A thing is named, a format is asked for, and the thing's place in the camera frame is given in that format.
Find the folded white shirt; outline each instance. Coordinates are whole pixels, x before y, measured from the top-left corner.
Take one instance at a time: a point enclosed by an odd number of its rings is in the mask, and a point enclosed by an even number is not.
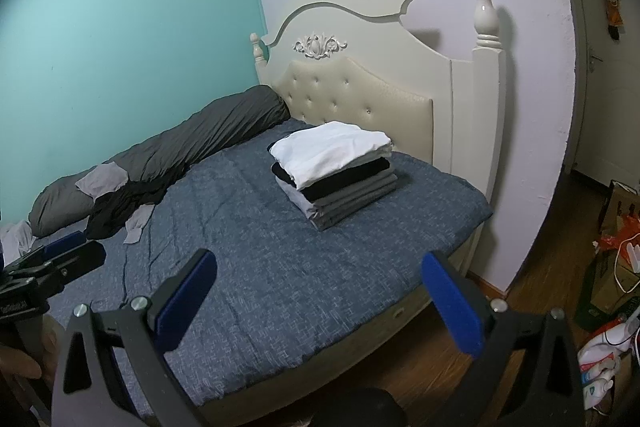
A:
[[[84,194],[91,196],[97,200],[100,196],[115,192],[124,187],[129,181],[127,171],[122,167],[118,167],[116,162],[102,163],[93,169],[84,178],[76,182],[78,187]]]
[[[391,140],[382,131],[332,121],[291,133],[270,152],[302,190],[336,172],[391,156]]]

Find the orange plastic bag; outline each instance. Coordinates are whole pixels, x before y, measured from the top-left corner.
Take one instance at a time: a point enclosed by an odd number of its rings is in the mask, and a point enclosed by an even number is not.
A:
[[[609,26],[623,26],[622,15],[620,15],[620,2],[606,0],[606,3]]]
[[[640,233],[640,218],[638,216],[629,216],[625,214],[620,216],[622,218],[623,226],[616,235],[602,234],[597,240],[597,244],[601,250],[617,250],[622,243],[625,243],[637,233]],[[631,240],[632,245],[640,245],[640,237],[636,237]],[[629,255],[626,253],[625,248],[620,248],[620,257],[622,257],[627,264],[629,263]]]

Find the door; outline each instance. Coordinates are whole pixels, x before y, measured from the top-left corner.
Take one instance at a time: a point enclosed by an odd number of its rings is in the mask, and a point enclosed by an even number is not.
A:
[[[640,0],[620,0],[624,31],[607,29],[605,0],[582,0],[589,67],[574,169],[600,183],[640,184]]]

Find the human hand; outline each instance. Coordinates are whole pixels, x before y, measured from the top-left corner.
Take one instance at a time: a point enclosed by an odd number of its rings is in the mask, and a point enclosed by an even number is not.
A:
[[[31,404],[26,393],[14,377],[30,380],[42,378],[53,388],[53,381],[58,367],[60,342],[64,335],[64,328],[50,315],[42,317],[42,367],[26,353],[12,347],[0,345],[0,371],[11,388],[18,402],[28,409]]]

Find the gray sleeping bag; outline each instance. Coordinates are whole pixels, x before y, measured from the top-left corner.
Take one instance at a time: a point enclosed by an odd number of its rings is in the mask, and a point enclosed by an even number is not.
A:
[[[116,162],[132,181],[148,181],[179,163],[198,163],[287,119],[289,109],[276,92],[268,86],[254,86],[214,100],[180,125],[112,156],[107,162]],[[91,213],[94,202],[76,188],[76,182],[93,168],[60,178],[38,195],[29,213],[33,235],[45,237]]]

